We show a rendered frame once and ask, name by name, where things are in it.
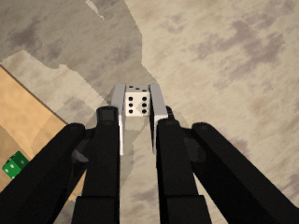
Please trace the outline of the white die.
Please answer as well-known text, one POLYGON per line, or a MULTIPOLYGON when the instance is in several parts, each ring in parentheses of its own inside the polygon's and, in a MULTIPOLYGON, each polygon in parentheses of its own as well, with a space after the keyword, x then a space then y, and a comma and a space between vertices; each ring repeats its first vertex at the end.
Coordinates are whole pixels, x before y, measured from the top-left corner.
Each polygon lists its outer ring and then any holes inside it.
POLYGON ((125 116, 148 117, 150 115, 150 87, 125 87, 125 116))

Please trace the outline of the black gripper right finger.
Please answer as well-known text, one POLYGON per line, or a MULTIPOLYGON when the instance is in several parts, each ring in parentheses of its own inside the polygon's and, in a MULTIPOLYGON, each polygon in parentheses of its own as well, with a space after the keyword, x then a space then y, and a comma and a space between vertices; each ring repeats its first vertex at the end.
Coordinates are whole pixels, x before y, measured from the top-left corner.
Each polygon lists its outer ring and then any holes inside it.
POLYGON ((206 122, 181 127, 160 85, 149 90, 160 224, 212 224, 193 174, 228 224, 299 224, 299 208, 221 133, 206 122))

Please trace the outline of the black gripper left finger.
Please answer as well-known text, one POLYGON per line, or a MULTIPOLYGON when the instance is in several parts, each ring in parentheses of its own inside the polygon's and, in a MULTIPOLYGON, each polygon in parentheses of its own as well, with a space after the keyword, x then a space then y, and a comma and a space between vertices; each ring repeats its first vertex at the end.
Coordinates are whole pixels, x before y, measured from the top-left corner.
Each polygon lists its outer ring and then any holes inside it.
POLYGON ((65 125, 0 192, 0 224, 53 224, 85 171, 71 224, 120 224, 125 83, 96 116, 65 125))

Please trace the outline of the green die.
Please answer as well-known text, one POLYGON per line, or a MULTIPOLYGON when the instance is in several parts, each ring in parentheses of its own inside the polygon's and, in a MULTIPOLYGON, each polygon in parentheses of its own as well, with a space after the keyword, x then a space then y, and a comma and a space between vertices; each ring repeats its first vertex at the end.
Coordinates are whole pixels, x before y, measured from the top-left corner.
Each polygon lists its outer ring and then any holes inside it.
POLYGON ((7 160, 2 169, 11 179, 13 179, 28 162, 29 161, 21 154, 21 152, 17 151, 7 160))

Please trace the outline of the tan mat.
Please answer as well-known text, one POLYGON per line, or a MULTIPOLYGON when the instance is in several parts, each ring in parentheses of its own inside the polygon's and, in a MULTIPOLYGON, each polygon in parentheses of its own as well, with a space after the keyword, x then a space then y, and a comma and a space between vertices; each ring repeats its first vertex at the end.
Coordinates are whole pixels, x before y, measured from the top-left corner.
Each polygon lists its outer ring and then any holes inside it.
POLYGON ((0 64, 0 192, 6 161, 17 151, 30 161, 67 124, 0 64))

